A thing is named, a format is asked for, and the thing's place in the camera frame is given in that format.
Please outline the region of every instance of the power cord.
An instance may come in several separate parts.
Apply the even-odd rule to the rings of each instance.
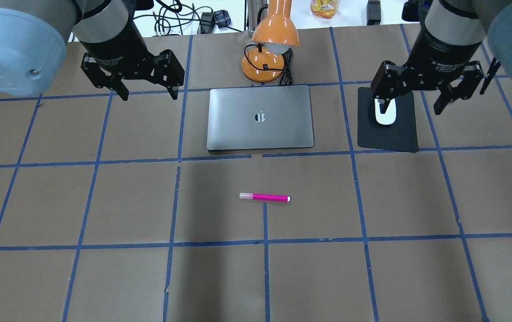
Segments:
[[[173,13],[179,13],[183,10],[183,5],[181,4],[180,0],[173,0],[170,6],[167,6],[161,0],[156,0],[156,2],[158,2],[158,4],[160,4],[165,10]]]
[[[292,49],[289,48],[285,53],[282,54],[282,58],[284,59],[284,68],[260,68],[260,67],[256,67],[256,65],[254,65],[252,63],[252,61],[250,61],[250,59],[248,58],[248,53],[246,52],[246,49],[248,49],[249,47],[258,47],[258,46],[260,46],[260,45],[250,43],[250,44],[246,45],[246,47],[244,47],[244,57],[246,58],[246,61],[248,61],[250,66],[254,67],[258,71],[282,72],[282,75],[280,76],[278,85],[280,85],[280,86],[293,85],[294,79],[293,79],[291,69],[290,69],[291,59],[294,55]]]
[[[182,7],[181,10],[183,8],[186,8],[188,10],[190,10],[190,12],[188,13],[175,13],[173,10],[174,6],[180,6]],[[195,8],[194,7],[194,4],[192,4],[192,7],[191,6],[187,6],[186,4],[180,4],[180,2],[178,4],[171,4],[170,6],[167,6],[168,8],[164,8],[164,12],[159,12],[158,15],[156,14],[142,14],[140,16],[136,16],[135,18],[133,19],[138,19],[138,18],[141,18],[141,17],[154,17],[155,19],[155,24],[154,24],[154,31],[157,32],[157,33],[160,33],[162,36],[164,35],[178,35],[178,33],[172,33],[172,29],[173,28],[176,28],[178,27],[180,29],[180,35],[183,35],[184,32],[183,32],[183,26],[186,26],[188,24],[190,24],[192,21],[198,21],[198,22],[207,22],[207,23],[211,23],[211,21],[208,21],[208,20],[202,20],[198,11],[202,8],[207,8],[207,9],[210,9],[210,11],[213,13],[214,10],[209,7],[209,6],[201,6],[201,7],[198,7],[198,8]],[[166,14],[168,12],[173,12],[175,13],[175,17],[168,17],[166,16]],[[178,21],[178,24],[177,25],[172,25],[170,23],[170,20],[177,20]],[[233,28],[233,27],[230,27],[230,26],[225,26],[226,28],[228,29],[231,29],[231,30],[234,30],[234,31],[238,31],[238,32],[242,32],[242,30],[238,30],[236,28]]]

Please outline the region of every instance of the mouse pad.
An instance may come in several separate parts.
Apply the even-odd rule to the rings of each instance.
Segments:
[[[375,102],[369,87],[358,89],[358,145],[363,148],[417,152],[417,126],[413,93],[395,99],[397,118],[389,126],[375,120]]]

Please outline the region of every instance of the power adapter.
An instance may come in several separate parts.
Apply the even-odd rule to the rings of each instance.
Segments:
[[[203,12],[201,14],[201,22],[198,25],[197,34],[211,34],[214,31],[214,25],[216,24],[216,18],[214,18],[214,13],[212,12]]]

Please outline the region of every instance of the silver laptop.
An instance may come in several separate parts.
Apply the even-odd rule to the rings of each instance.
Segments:
[[[314,146],[305,85],[210,91],[209,151]]]

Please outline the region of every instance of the table surface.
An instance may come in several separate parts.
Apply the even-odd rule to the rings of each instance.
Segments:
[[[0,322],[512,321],[512,80],[441,116],[414,93],[418,153],[356,145],[358,88],[418,31],[301,29],[315,147],[227,153],[209,90],[261,86],[247,33],[147,38],[186,68],[175,101],[94,88],[69,43],[41,97],[0,94]]]

